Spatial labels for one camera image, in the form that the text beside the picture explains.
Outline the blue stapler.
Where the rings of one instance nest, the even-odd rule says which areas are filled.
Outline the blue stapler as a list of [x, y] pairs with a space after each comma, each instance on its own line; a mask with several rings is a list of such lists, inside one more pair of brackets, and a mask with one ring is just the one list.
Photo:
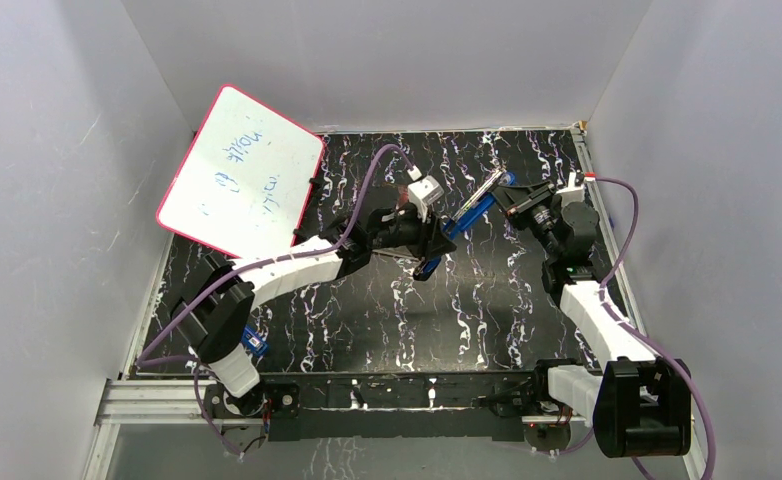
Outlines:
[[[493, 190], [497, 186], [511, 186], [514, 182], [515, 175], [513, 173], [503, 169], [495, 170], [484, 184], [445, 222], [441, 229], [443, 234], [450, 242], [453, 242], [457, 236], [470, 230], [474, 223], [495, 204]], [[441, 253], [432, 259], [422, 261], [414, 270], [413, 279], [416, 281], [428, 280], [441, 263], [443, 256], [444, 253]]]

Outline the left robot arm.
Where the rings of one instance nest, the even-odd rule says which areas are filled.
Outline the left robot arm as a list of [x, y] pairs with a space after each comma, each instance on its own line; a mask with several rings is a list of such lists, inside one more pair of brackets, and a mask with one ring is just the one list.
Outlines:
[[452, 253], [456, 245], [438, 215], [421, 220], [417, 210], [378, 209], [364, 222], [340, 217], [320, 234], [273, 261], [237, 266], [217, 264], [198, 281], [193, 299], [183, 298], [174, 312], [199, 364], [227, 391], [227, 403], [242, 416], [261, 411], [266, 391], [242, 341], [250, 313], [277, 297], [311, 284], [331, 282], [366, 266], [378, 252], [403, 250], [418, 261], [414, 275], [428, 278], [426, 265]]

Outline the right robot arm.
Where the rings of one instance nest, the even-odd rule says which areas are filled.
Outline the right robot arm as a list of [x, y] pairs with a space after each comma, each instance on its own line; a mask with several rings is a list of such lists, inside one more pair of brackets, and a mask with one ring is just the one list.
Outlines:
[[692, 434], [687, 372], [680, 361], [663, 359], [628, 332], [628, 318], [611, 304], [590, 258], [600, 216], [586, 202], [583, 184], [497, 186], [492, 195], [511, 226], [531, 231], [543, 246], [545, 291], [602, 368], [595, 375], [578, 364], [540, 362], [539, 380], [530, 387], [532, 405], [544, 414], [568, 406], [590, 420], [609, 458], [687, 454]]

